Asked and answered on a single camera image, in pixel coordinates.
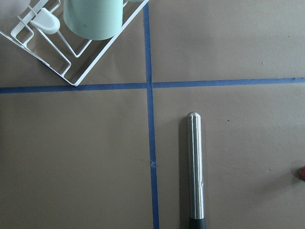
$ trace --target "blue painter's tape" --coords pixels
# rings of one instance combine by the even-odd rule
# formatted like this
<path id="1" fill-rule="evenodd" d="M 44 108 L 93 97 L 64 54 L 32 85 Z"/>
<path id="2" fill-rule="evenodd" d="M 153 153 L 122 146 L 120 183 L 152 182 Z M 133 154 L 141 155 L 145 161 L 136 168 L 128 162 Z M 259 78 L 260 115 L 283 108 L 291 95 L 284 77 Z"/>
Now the blue painter's tape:
<path id="1" fill-rule="evenodd" d="M 153 83 L 152 87 L 153 88 L 209 87 L 209 86 L 233 86 L 233 85 L 283 84 L 283 83 L 305 83 L 305 78 L 158 82 L 158 83 Z"/>
<path id="2" fill-rule="evenodd" d="M 90 85 L 80 85 L 78 87 L 74 87 L 74 86 L 2 87 L 0 88 L 0 94 L 102 91 L 102 90 L 144 89 L 144 88 L 146 88 L 146 83 L 90 84 Z"/>
<path id="3" fill-rule="evenodd" d="M 154 129 L 154 110 L 153 110 L 153 84 L 152 84 L 152 56 L 151 38 L 149 25 L 149 5 L 143 8 L 144 19 L 144 38 L 145 38 L 145 64 L 146 64 L 146 86 L 147 86 L 147 110 L 148 110 L 148 134 L 149 150 L 151 159 L 151 186 L 152 186 L 152 219 L 153 228 L 159 229 L 159 206 L 158 206 L 158 183 L 156 165 L 156 145 Z"/>

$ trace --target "metal cylinder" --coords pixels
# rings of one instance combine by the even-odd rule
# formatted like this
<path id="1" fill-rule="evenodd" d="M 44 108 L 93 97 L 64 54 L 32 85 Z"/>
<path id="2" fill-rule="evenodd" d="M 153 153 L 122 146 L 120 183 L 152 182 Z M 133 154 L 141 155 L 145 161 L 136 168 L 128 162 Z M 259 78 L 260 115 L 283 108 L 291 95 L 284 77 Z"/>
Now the metal cylinder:
<path id="1" fill-rule="evenodd" d="M 201 117 L 196 112 L 187 115 L 189 153 L 190 217 L 204 218 L 203 154 L 201 146 Z"/>

